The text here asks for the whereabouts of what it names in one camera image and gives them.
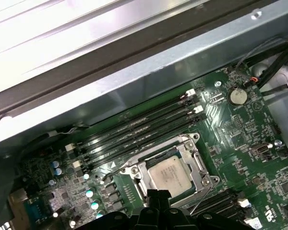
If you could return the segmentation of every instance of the motherboard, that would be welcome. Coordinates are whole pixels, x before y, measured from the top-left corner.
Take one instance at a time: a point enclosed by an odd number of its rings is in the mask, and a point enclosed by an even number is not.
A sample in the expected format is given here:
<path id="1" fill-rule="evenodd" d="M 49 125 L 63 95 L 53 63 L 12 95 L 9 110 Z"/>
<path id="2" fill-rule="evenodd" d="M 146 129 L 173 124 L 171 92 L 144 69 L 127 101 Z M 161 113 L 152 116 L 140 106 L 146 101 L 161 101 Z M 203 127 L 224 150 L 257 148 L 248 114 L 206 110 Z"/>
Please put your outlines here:
<path id="1" fill-rule="evenodd" d="M 146 205 L 288 230 L 288 148 L 255 82 L 223 68 L 37 150 L 20 165 L 32 229 Z"/>

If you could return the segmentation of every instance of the cpu socket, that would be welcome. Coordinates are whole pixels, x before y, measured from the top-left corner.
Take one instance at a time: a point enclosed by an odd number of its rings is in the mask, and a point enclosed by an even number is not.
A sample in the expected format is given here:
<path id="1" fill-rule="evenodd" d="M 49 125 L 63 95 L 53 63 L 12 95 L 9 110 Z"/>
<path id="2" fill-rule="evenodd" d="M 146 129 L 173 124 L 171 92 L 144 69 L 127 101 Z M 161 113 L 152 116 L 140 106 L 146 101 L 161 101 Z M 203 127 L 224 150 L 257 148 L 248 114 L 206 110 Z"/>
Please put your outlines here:
<path id="1" fill-rule="evenodd" d="M 147 189 L 169 190 L 172 207 L 181 207 L 219 183 L 196 147 L 199 133 L 183 134 L 131 157 L 121 174 L 129 175 L 143 201 Z"/>

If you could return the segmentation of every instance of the silver metal frame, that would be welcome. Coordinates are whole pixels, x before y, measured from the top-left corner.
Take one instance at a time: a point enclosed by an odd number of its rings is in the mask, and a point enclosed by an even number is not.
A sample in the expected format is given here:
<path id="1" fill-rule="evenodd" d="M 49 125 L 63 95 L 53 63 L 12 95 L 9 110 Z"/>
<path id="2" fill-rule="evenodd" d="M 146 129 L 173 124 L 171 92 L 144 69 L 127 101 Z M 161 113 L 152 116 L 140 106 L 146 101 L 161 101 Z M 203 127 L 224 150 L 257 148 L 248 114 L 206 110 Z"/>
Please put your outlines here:
<path id="1" fill-rule="evenodd" d="M 190 179 L 193 181 L 196 190 L 194 194 L 187 196 L 171 205 L 172 207 L 181 207 L 192 200 L 204 196 L 207 190 L 210 190 L 212 187 L 216 186 L 220 181 L 218 176 L 209 175 L 209 172 L 206 169 L 201 155 L 196 148 L 196 142 L 199 140 L 199 138 L 199 133 L 183 134 L 165 141 L 164 143 L 149 150 L 143 151 L 127 160 L 127 162 L 121 167 L 123 171 L 120 171 L 120 174 L 129 175 L 134 180 L 133 182 L 137 188 L 139 196 L 142 197 L 142 194 L 146 196 L 146 191 L 148 189 L 158 189 L 153 183 L 153 179 L 150 176 L 146 161 L 150 160 L 151 158 L 155 158 L 160 154 L 171 151 L 173 148 L 178 150 L 181 154 L 184 165 L 188 165 L 191 169 Z M 147 157 L 145 160 L 139 162 L 139 159 L 144 159 L 145 156 L 154 153 L 166 146 L 170 148 L 157 153 L 154 156 Z"/>
<path id="2" fill-rule="evenodd" d="M 254 19 L 250 12 L 1 123 L 0 150 L 22 146 L 28 138 L 58 126 L 96 123 L 237 60 L 268 38 L 288 35 L 288 0 L 260 12 L 260 17 Z"/>
<path id="3" fill-rule="evenodd" d="M 0 92 L 207 1 L 24 0 L 5 6 Z"/>

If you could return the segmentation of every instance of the electrolytic capacitor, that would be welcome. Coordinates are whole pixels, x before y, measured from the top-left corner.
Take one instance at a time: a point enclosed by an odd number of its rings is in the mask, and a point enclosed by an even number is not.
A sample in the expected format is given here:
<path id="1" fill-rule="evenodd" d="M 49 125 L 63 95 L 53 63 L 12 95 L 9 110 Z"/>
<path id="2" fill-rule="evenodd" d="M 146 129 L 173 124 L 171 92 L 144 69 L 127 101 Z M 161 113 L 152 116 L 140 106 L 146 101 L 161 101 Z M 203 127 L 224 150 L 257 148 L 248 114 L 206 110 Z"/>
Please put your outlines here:
<path id="1" fill-rule="evenodd" d="M 75 226 L 80 219 L 81 219 L 80 216 L 75 216 L 75 217 L 70 221 L 71 226 Z"/>
<path id="2" fill-rule="evenodd" d="M 50 180 L 50 181 L 48 182 L 48 184 L 49 184 L 50 186 L 55 186 L 56 182 L 55 182 L 54 180 Z"/>
<path id="3" fill-rule="evenodd" d="M 53 162 L 51 163 L 51 165 L 52 165 L 53 168 L 56 169 L 56 168 L 59 167 L 60 163 L 59 163 L 58 161 L 53 161 Z"/>
<path id="4" fill-rule="evenodd" d="M 86 191 L 85 196 L 88 198 L 91 198 L 94 195 L 93 189 L 90 188 L 89 190 Z"/>
<path id="5" fill-rule="evenodd" d="M 100 210 L 96 215 L 96 219 L 103 217 L 105 215 L 105 213 L 106 212 L 104 210 Z"/>
<path id="6" fill-rule="evenodd" d="M 56 211 L 52 214 L 52 216 L 56 218 L 56 217 L 60 216 L 64 211 L 65 211 L 65 209 L 63 209 L 62 207 L 60 207 L 58 210 L 56 210 Z"/>
<path id="7" fill-rule="evenodd" d="M 91 204 L 91 209 L 97 210 L 99 208 L 99 204 L 100 204 L 99 200 L 94 200 L 93 203 Z"/>
<path id="8" fill-rule="evenodd" d="M 83 175 L 83 179 L 87 180 L 88 178 L 90 178 L 89 174 L 86 173 L 86 174 Z"/>
<path id="9" fill-rule="evenodd" d="M 61 175 L 61 174 L 62 174 L 62 169 L 56 168 L 55 174 L 56 174 L 57 176 Z"/>

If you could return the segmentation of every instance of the memory slot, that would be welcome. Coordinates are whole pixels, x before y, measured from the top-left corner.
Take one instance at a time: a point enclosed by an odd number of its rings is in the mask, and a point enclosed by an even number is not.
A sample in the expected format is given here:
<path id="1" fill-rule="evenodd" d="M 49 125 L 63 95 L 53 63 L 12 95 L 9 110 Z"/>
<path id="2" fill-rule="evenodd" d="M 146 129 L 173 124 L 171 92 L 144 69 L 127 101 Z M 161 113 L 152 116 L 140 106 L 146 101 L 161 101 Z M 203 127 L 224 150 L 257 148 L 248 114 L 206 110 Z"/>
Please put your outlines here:
<path id="1" fill-rule="evenodd" d="M 122 135 L 124 132 L 129 132 L 133 128 L 145 125 L 154 119 L 158 119 L 168 113 L 174 112 L 175 110 L 184 108 L 185 105 L 191 105 L 193 103 L 192 100 L 193 97 L 187 97 L 184 100 L 180 100 L 178 98 L 172 99 L 163 103 L 162 105 L 156 106 L 148 111 L 136 115 L 135 117 L 128 119 L 125 122 L 121 122 L 118 125 L 113 126 L 103 132 L 92 135 L 85 139 L 83 143 L 93 142 L 95 144 Z"/>
<path id="2" fill-rule="evenodd" d="M 92 154 L 109 150 L 110 148 L 114 148 L 118 145 L 127 143 L 134 138 L 138 138 L 139 136 L 147 134 L 152 130 L 158 129 L 184 116 L 187 116 L 188 111 L 188 108 L 180 109 L 178 111 L 176 110 L 163 117 L 160 117 L 159 119 L 153 120 L 144 126 L 133 129 L 132 131 L 121 133 L 120 135 L 116 136 L 111 136 L 110 138 L 107 138 L 106 140 L 91 146 L 85 146 L 85 149 L 86 151 L 91 151 Z"/>
<path id="3" fill-rule="evenodd" d="M 202 120 L 201 115 L 199 116 L 190 116 L 180 119 L 174 124 L 170 124 L 162 129 L 154 132 L 154 135 L 149 135 L 147 138 L 140 139 L 135 145 L 129 145 L 128 147 L 120 147 L 113 149 L 112 151 L 105 152 L 104 154 L 99 154 L 98 156 L 92 156 L 94 160 L 88 162 L 88 166 L 93 169 L 96 168 L 108 161 L 112 161 L 117 157 L 122 155 L 133 156 L 145 149 L 151 148 L 156 144 L 165 141 L 165 135 L 167 137 L 172 137 L 173 135 L 179 135 L 183 133 L 189 125 L 193 125 L 196 122 Z"/>

